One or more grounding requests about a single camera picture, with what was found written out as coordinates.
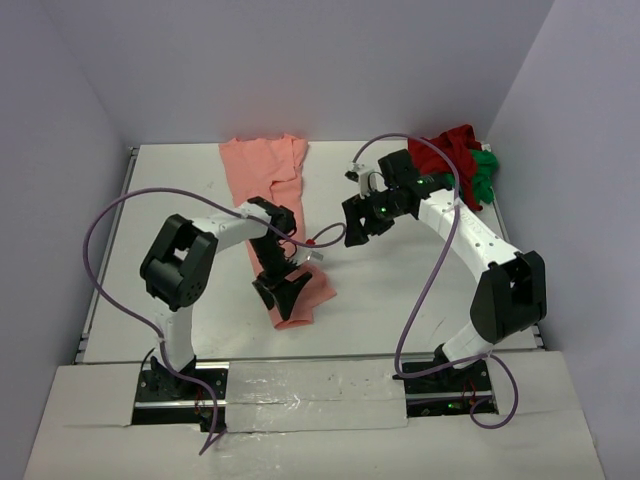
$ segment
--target pink cloth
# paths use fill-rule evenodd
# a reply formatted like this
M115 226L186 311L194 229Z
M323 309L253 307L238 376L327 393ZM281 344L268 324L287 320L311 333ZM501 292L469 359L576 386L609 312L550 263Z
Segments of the pink cloth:
M293 211L298 227L293 238L306 241L301 196L302 162L307 153L307 141L291 135L278 140L259 138L243 142L233 139L220 144L219 149L233 204L237 207L251 197L260 196L275 205L287 207ZM262 267L248 242L247 247L253 271L257 275ZM293 245L285 244L287 255L293 250ZM276 329L312 323L313 307L335 296L336 291L329 285L327 276L315 265L302 265L293 274L294 278L305 272L311 272L313 278L300 292L291 318L285 322L277 308L269 311L271 323Z

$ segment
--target white tabletop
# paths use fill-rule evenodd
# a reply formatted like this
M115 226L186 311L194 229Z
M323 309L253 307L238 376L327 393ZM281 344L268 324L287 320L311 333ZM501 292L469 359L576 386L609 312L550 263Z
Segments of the white tabletop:
M341 203L357 188L344 172L361 145L310 143L302 196L309 236L330 223L343 221ZM378 142L362 160L375 164L387 153L405 147L405 141ZM152 186L182 188L232 205L217 144L142 146L129 191ZM153 316L156 300L146 293L138 269L164 220L174 213L190 218L211 214L213 209L171 194L135 198L122 210L107 262L105 288L149 317ZM493 206L486 206L479 217L500 234ZM207 290L195 305L196 354L203 359L390 354L443 243L435 233L407 217L365 246L346 249L339 244L326 249L321 266L338 295L314 310L313 325L284 331L271 326L251 286L254 275L244 246L228 249L216 257ZM474 292L471 273L451 252L422 307L405 352L432 352L454 335L469 319ZM84 361L140 360L154 342L147 327L99 300ZM536 343L530 329L499 345L502 350L532 348Z
M502 358L521 387L524 408L499 430L483 430L461 415L411 418L399 428L227 434L202 457L197 451L205 435L197 425L130 425L137 365L60 367L25 478L603 480L561 354ZM365 362L335 362L341 364L335 373ZM286 375L292 363L278 362L284 372L274 371ZM504 377L499 368L489 374L494 386ZM304 389L297 380L287 383L292 392ZM498 391L496 401L502 410ZM508 410L511 399L504 401ZM379 401L361 399L359 405L367 403ZM501 418L478 417L485 423Z

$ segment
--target white wall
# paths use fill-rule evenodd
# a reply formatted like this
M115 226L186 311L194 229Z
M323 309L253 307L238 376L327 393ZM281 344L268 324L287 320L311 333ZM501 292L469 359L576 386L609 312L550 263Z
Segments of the white wall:
M556 0L489 140L610 480L640 475L640 3Z
M130 144L487 133L552 0L42 0Z
M55 368L74 357L90 298L82 236L117 193L125 162L122 142L42 6L1 2L2 479L22 478Z

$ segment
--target red cloth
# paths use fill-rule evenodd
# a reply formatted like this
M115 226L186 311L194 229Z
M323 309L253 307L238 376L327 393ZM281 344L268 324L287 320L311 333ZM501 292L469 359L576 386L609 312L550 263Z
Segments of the red cloth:
M452 128L441 133L439 137L429 139L429 141L446 153L458 169L460 188L464 193L464 203L471 210L482 210L482 206L476 202L471 188L471 179L478 170L478 164L471 156L469 149L482 150L482 145L476 140L473 133L473 127L471 125L462 125ZM451 173L447 162L420 142L409 140L409 153L413 164L418 167L423 175L429 173Z
M293 238L304 242L302 162L307 154L307 141L284 135L277 140L258 138L242 142L233 139L218 147L233 204L237 207L248 198L260 196L276 205L285 205L293 211L296 219L297 230L292 235ZM262 266L248 242L247 248L253 271L257 275L262 271ZM291 244L283 248L289 255L295 251ZM316 265L305 262L294 276L306 272L311 272L313 277L300 292L291 318L284 321L277 308L269 310L271 322L276 329L313 323L313 308L335 297L336 291L329 284L329 279Z

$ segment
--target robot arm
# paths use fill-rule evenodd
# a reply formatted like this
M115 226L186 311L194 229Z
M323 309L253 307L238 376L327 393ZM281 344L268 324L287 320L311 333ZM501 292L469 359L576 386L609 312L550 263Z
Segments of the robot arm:
M192 375L195 369L191 343L193 304L207 286L216 255L248 240L263 268L253 286L267 309L277 308L283 320L290 318L300 291L312 277L306 272L294 280L287 279L311 255L308 249L298 248L293 257L287 257L280 237L266 226L270 224L293 235L296 224L291 210L255 197L234 211L238 217L220 213L187 220L172 215L140 267L147 292L168 307L157 314L156 322L164 332L169 363L183 374ZM169 374L162 358L152 357L151 365L165 390L179 396L184 384Z
M363 245L381 235L394 218L411 214L446 238L454 222L454 196L441 175L421 176L407 150L379 160L386 190L378 191L372 168L354 164L346 176L360 193L343 202L347 247ZM523 254L500 239L469 208L460 204L460 221L452 248L473 274L478 287L470 321L438 347L440 363L493 349L509 335L546 316L544 261L534 251ZM461 363L455 368L465 368Z

